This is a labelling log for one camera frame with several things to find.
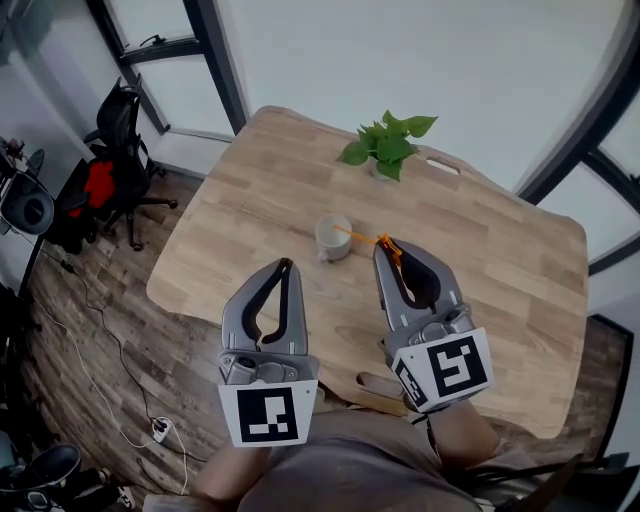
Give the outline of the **black rounded equipment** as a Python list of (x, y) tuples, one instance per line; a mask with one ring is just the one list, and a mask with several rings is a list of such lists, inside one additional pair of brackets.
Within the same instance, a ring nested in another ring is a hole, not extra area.
[(1, 468), (0, 512), (105, 512), (126, 497), (109, 472), (81, 466), (79, 449), (61, 444)]

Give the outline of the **orange stirring stick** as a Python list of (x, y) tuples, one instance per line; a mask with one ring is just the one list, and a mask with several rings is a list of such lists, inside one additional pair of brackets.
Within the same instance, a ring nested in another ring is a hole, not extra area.
[(392, 260), (397, 267), (400, 267), (402, 265), (401, 257), (403, 255), (403, 251), (396, 245), (389, 234), (384, 233), (382, 235), (377, 235), (375, 238), (369, 238), (359, 233), (347, 230), (346, 228), (343, 228), (337, 224), (334, 224), (332, 228), (334, 230), (346, 233), (358, 241), (382, 247), (384, 250), (390, 253)]

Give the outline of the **person's left forearm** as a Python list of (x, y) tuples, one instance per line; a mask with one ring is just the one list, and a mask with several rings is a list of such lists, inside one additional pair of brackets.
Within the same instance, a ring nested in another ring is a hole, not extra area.
[(263, 476), (271, 451), (270, 447), (224, 445), (198, 474), (192, 494), (214, 504), (241, 498)]

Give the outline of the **black metal stand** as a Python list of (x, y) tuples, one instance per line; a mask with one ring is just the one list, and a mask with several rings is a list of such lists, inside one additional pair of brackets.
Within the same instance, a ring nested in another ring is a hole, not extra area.
[(586, 460), (578, 454), (523, 469), (476, 468), (460, 476), (457, 485), (474, 495), (516, 483), (533, 485), (494, 501), (494, 512), (617, 512), (640, 475), (640, 466), (629, 466), (628, 457), (619, 453)]

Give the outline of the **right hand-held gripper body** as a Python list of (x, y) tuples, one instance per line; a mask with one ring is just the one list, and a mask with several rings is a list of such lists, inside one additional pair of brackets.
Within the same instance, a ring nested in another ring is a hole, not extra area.
[(468, 309), (391, 331), (383, 347), (407, 406), (418, 413), (442, 410), (494, 383), (486, 331), (474, 325)]

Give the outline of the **grey round device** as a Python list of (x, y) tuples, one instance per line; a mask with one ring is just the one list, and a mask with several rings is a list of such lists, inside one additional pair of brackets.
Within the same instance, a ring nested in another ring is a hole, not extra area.
[(54, 219), (54, 199), (41, 183), (18, 172), (0, 203), (0, 236), (10, 230), (42, 235)]

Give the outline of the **green potted plant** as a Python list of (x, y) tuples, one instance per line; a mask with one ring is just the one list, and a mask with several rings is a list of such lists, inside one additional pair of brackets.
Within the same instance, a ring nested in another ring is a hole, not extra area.
[(397, 118), (386, 110), (379, 121), (357, 128), (357, 138), (342, 149), (337, 161), (352, 167), (371, 163), (374, 177), (399, 182), (404, 162), (419, 152), (410, 138), (425, 136), (438, 119), (425, 115)]

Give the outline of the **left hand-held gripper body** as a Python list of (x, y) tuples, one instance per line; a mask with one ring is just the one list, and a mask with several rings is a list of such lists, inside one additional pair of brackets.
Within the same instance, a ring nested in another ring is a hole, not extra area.
[(235, 447), (282, 447), (306, 442), (318, 387), (311, 356), (225, 352), (219, 395)]

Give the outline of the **black office chair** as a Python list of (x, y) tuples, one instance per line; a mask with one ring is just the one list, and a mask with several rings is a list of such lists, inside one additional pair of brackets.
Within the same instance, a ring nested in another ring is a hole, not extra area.
[(114, 225), (119, 219), (125, 220), (129, 246), (139, 252), (143, 243), (134, 234), (135, 210), (140, 206), (178, 207), (175, 199), (148, 195), (152, 179), (164, 176), (165, 169), (149, 156), (137, 131), (141, 82), (141, 77), (137, 77), (132, 85), (123, 85), (117, 80), (99, 108), (96, 129), (84, 138), (94, 154), (93, 159), (113, 162), (115, 194), (107, 219), (100, 220), (92, 214), (71, 218), (66, 212), (70, 207), (70, 196), (79, 184), (80, 173), (93, 159), (79, 162), (55, 200), (54, 221), (45, 233), (45, 239), (70, 254), (77, 255), (84, 244), (94, 243), (99, 232), (114, 235)]

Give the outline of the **black window frame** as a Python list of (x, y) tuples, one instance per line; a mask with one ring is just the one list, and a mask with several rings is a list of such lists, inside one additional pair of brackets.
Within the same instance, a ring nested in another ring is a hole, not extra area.
[[(85, 0), (119, 71), (129, 82), (141, 81), (133, 70), (135, 64), (203, 56), (231, 128), (237, 133), (246, 124), (247, 114), (241, 104), (239, 85), (224, 42), (221, 18), (212, 0), (181, 1), (194, 32), (192, 36), (173, 40), (154, 38), (148, 46), (127, 50), (105, 0)], [(640, 215), (640, 176), (624, 173), (600, 148), (640, 95), (640, 0), (631, 0), (631, 5), (622, 42), (618, 45), (614, 62), (607, 68), (603, 87), (595, 94), (591, 105), (579, 115), (564, 141), (518, 192), (521, 199), (533, 205), (539, 204), (582, 163)]]

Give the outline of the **person's torso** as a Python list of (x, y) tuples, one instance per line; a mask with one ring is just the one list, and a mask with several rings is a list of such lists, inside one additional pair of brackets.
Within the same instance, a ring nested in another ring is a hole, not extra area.
[(489, 460), (447, 472), (432, 431), (390, 415), (338, 410), (313, 419), (305, 444), (271, 451), (263, 476), (237, 499), (238, 512), (484, 512), (533, 485), (474, 495), (457, 485), (460, 476), (476, 468), (533, 465), (500, 438)]

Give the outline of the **person's right forearm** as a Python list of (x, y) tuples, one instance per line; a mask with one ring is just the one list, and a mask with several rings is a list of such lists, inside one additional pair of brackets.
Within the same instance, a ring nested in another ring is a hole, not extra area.
[(464, 471), (489, 460), (500, 442), (496, 431), (468, 400), (431, 414), (429, 421), (447, 472)]

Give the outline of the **white ceramic mug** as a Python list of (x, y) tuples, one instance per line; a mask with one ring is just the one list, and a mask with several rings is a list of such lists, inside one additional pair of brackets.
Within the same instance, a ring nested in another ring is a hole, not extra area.
[(338, 261), (345, 258), (351, 249), (352, 224), (339, 214), (327, 214), (315, 225), (315, 241), (318, 259), (321, 262)]

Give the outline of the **red chair cushion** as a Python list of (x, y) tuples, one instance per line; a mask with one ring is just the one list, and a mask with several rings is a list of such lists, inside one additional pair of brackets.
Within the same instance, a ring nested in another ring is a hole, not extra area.
[(75, 186), (69, 199), (67, 215), (79, 218), (83, 214), (92, 214), (100, 220), (106, 220), (112, 210), (114, 194), (113, 162), (93, 159), (80, 173), (79, 184)]

